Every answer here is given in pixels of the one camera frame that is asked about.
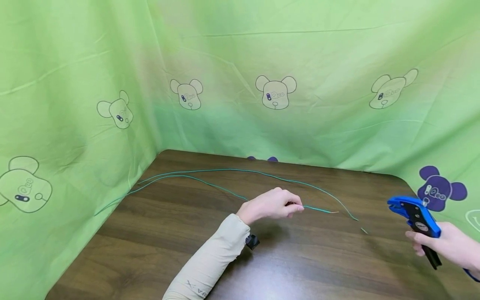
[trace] wire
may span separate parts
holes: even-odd
[[[358,221],[357,218],[355,218],[352,213],[345,207],[345,205],[343,205],[343,203],[338,199],[336,198],[335,196],[333,196],[332,194],[330,194],[329,192],[327,191],[324,191],[322,190],[321,188],[318,188],[314,185],[311,185],[311,184],[308,184],[308,183],[305,183],[305,182],[301,182],[301,181],[296,181],[296,180],[289,180],[289,179],[284,179],[284,178],[281,178],[281,177],[277,177],[277,176],[274,176],[274,175],[270,175],[270,174],[267,174],[267,173],[263,173],[263,172],[259,172],[259,171],[254,171],[254,170],[243,170],[243,169],[233,169],[233,168],[227,168],[227,169],[210,169],[210,170],[195,170],[195,171],[177,171],[177,172],[170,172],[170,173],[164,173],[164,174],[158,174],[158,175],[155,175],[155,176],[152,176],[150,178],[147,178],[141,182],[139,182],[138,184],[142,184],[146,181],[149,181],[153,178],[156,178],[156,177],[161,177],[161,176],[165,176],[165,175],[170,175],[170,174],[184,174],[184,173],[198,173],[198,172],[216,172],[216,171],[241,171],[241,172],[250,172],[250,173],[257,173],[257,174],[262,174],[262,175],[265,175],[265,176],[268,176],[268,177],[272,177],[272,178],[275,178],[275,179],[278,179],[278,180],[281,180],[281,181],[286,181],[286,182],[293,182],[293,183],[299,183],[299,184],[303,184],[303,185],[307,185],[309,187],[312,187],[314,189],[317,189],[321,192],[324,192],[325,194],[329,195],[330,197],[334,198],[338,203],[340,203],[340,205],[342,205],[342,207],[346,210],[346,212],[348,213],[348,215],[354,219],[355,221]]]
[[[214,184],[211,184],[211,183],[208,183],[206,181],[203,181],[201,179],[198,179],[198,178],[195,178],[193,176],[188,176],[188,175],[177,175],[177,174],[185,174],[185,173],[198,173],[198,172],[217,172],[217,171],[240,171],[240,172],[250,172],[250,173],[257,173],[257,174],[262,174],[262,175],[265,175],[265,176],[268,176],[268,177],[272,177],[272,178],[275,178],[275,179],[278,179],[278,180],[281,180],[281,181],[285,181],[285,182],[293,182],[293,183],[299,183],[299,184],[303,184],[303,185],[306,185],[306,186],[309,186],[309,187],[312,187],[314,189],[317,189],[327,195],[329,195],[330,197],[334,198],[338,203],[340,203],[340,205],[342,205],[342,207],[346,210],[346,212],[348,213],[348,215],[354,219],[355,221],[359,221],[357,218],[355,218],[353,216],[353,214],[348,210],[348,208],[338,199],[336,198],[335,196],[333,196],[332,194],[330,194],[329,192],[325,191],[325,190],[322,190],[321,188],[319,187],[316,187],[314,185],[311,185],[311,184],[308,184],[308,183],[305,183],[305,182],[302,182],[302,181],[297,181],[297,180],[289,180],[289,179],[284,179],[284,178],[281,178],[281,177],[277,177],[277,176],[274,176],[274,175],[270,175],[270,174],[267,174],[267,173],[263,173],[263,172],[259,172],[259,171],[254,171],[254,170],[243,170],[243,169],[235,169],[235,168],[226,168],[226,169],[208,169],[208,170],[194,170],[194,171],[176,171],[176,172],[169,172],[169,173],[164,173],[164,174],[158,174],[158,175],[155,175],[155,176],[152,176],[152,177],[149,177],[139,183],[137,183],[137,185],[140,185],[146,181],[149,181],[151,179],[154,179],[153,181],[147,183],[146,185],[142,186],[141,188],[138,188],[134,191],[131,191],[129,193],[127,193],[126,195],[124,195],[123,197],[120,197],[120,198],[117,198],[115,200],[113,200],[112,202],[110,202],[109,204],[107,204],[107,206],[103,207],[102,209],[100,209],[100,211],[98,211],[94,216],[97,216],[98,214],[100,214],[101,212],[103,212],[104,210],[106,210],[107,208],[109,208],[110,206],[112,205],[115,205],[116,202],[122,200],[123,198],[125,198],[126,196],[130,195],[130,194],[133,194],[135,192],[138,192],[139,190],[141,189],[144,189],[146,188],[147,186],[149,186],[150,184],[156,182],[156,181],[159,181],[159,180],[162,180],[162,179],[165,179],[165,178],[172,178],[172,177],[185,177],[185,178],[190,178],[190,179],[195,179],[195,180],[198,180],[200,182],[203,182],[204,184],[207,184],[211,187],[214,187],[214,188],[218,188],[218,189],[221,189],[221,190],[224,190],[226,192],[229,192],[231,193],[232,195],[236,196],[236,197],[239,197],[245,201],[248,201],[247,198],[243,197],[243,196],[240,196],[240,195],[237,195],[235,194],[234,192],[232,191],[229,191],[227,189],[224,189],[222,187],[219,187],[217,185],[214,185]],[[309,209],[312,209],[312,210],[316,210],[316,211],[321,211],[321,212],[324,212],[324,213],[328,213],[328,214],[335,214],[335,213],[338,213],[338,212],[331,212],[331,211],[328,211],[328,210],[324,210],[324,209],[320,209],[320,208],[316,208],[316,207],[313,207],[313,206],[309,206],[309,205],[304,205],[303,207],[306,207],[306,208],[309,208]],[[363,229],[362,227],[360,227],[360,229],[365,232],[366,234],[368,234],[368,232]]]
[[[148,179],[146,179],[146,180],[144,180],[144,181],[139,182],[137,185],[139,185],[139,184],[141,184],[141,183],[143,183],[143,182],[145,182],[145,181],[147,181],[147,180],[149,180],[149,179],[152,179],[152,178],[154,178],[154,177],[163,176],[163,175],[165,175],[165,174],[155,175],[155,176],[150,177],[150,178],[148,178]],[[99,212],[97,212],[97,213],[95,214],[95,216],[97,216],[98,214],[100,214],[101,212],[103,212],[104,210],[106,210],[107,208],[109,208],[110,206],[115,205],[116,202],[118,202],[119,200],[125,198],[126,196],[128,196],[128,195],[130,195],[130,194],[133,194],[133,193],[135,193],[135,192],[138,192],[139,190],[146,188],[147,186],[149,186],[150,184],[152,184],[152,183],[154,183],[154,182],[156,182],[156,181],[159,181],[159,180],[162,180],[162,179],[165,179],[165,178],[172,178],[172,177],[185,177],[185,178],[195,179],[195,180],[198,180],[198,181],[200,181],[200,182],[202,182],[202,183],[204,183],[204,184],[206,184],[206,185],[209,185],[209,186],[211,186],[211,187],[224,190],[224,191],[229,192],[230,194],[232,194],[232,195],[234,195],[234,196],[236,196],[236,197],[239,197],[239,198],[241,198],[241,199],[243,199],[243,200],[245,200],[245,201],[248,201],[248,199],[245,198],[245,197],[243,197],[243,196],[237,195],[237,194],[235,194],[235,193],[232,192],[232,191],[229,191],[229,190],[227,190],[227,189],[225,189],[225,188],[222,188],[222,187],[220,187],[220,186],[218,186],[218,185],[214,185],[214,184],[208,183],[208,182],[206,182],[206,181],[203,181],[203,180],[198,179],[198,178],[193,177],[193,176],[188,176],[188,175],[169,175],[169,176],[164,176],[164,177],[157,178],[157,179],[155,179],[155,180],[147,183],[147,184],[144,185],[143,187],[138,188],[138,189],[136,189],[136,190],[134,190],[134,191],[131,191],[131,192],[129,192],[128,194],[126,194],[125,196],[123,196],[123,197],[120,197],[120,198],[117,198],[117,199],[113,200],[112,202],[110,202],[109,204],[107,204],[107,206],[105,206],[105,207],[102,208]],[[328,213],[328,214],[338,213],[338,212],[331,212],[331,211],[328,211],[328,210],[316,208],[316,207],[309,206],[309,205],[304,205],[303,207],[306,207],[306,208],[309,208],[309,209],[313,209],[313,210],[317,210],[317,211],[321,211],[321,212]]]

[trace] cartoon bear print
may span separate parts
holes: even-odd
[[[270,81],[265,76],[258,76],[255,86],[263,92],[262,103],[271,109],[284,109],[288,107],[288,94],[295,92],[297,82],[291,76],[282,81]]]
[[[128,95],[125,91],[120,91],[120,97],[112,103],[100,101],[96,109],[100,116],[104,118],[113,118],[115,125],[120,129],[126,129],[133,121],[132,111],[128,108]]]
[[[440,176],[439,170],[434,166],[420,169],[420,177],[426,182],[418,189],[417,196],[429,210],[441,212],[445,209],[447,199],[461,201],[467,197],[467,188],[463,183],[450,183]]]
[[[480,232],[480,209],[474,209],[465,214],[465,219],[472,225],[478,232]]]
[[[170,88],[179,95],[179,103],[184,109],[196,110],[202,106],[198,95],[202,93],[204,87],[200,81],[193,79],[189,84],[180,84],[172,79]]]
[[[28,156],[10,160],[8,171],[0,177],[0,205],[11,202],[24,213],[34,213],[42,208],[52,195],[51,184],[34,174],[39,163]]]
[[[372,85],[372,92],[376,93],[370,107],[374,109],[383,109],[394,104],[400,97],[403,88],[412,84],[417,78],[417,69],[410,70],[403,77],[390,78],[389,75],[383,75]]]
[[[247,157],[247,159],[249,159],[249,160],[256,160],[256,158],[253,157],[253,156],[249,156],[249,157]],[[275,156],[272,156],[271,158],[267,159],[267,161],[278,162],[278,159],[277,159]]]

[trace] blue handle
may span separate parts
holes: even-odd
[[[407,224],[417,232],[431,238],[439,238],[442,231],[422,201],[412,197],[392,197],[387,201],[388,208],[407,219]]]
[[[463,269],[465,271],[465,273],[467,273],[468,276],[470,276],[470,278],[472,278],[475,282],[480,282],[479,279],[476,279],[475,277],[473,277],[472,274],[470,274],[470,270],[467,270],[467,269]]]

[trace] green fabric backdrop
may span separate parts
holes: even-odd
[[[480,240],[479,9],[1,2],[1,298],[44,298],[164,149],[393,174]]]

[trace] wrist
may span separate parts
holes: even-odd
[[[470,273],[470,277],[473,277],[475,281],[480,280],[480,272],[475,272],[475,271],[468,271]]]
[[[475,273],[475,275],[480,275],[480,252],[477,254],[477,257],[475,257],[474,259],[475,261],[470,271],[472,273]]]
[[[241,205],[237,212],[237,216],[240,218],[240,220],[242,220],[242,222],[248,226],[250,226],[256,220],[262,218],[258,213],[255,212],[251,204],[251,202],[245,202]]]

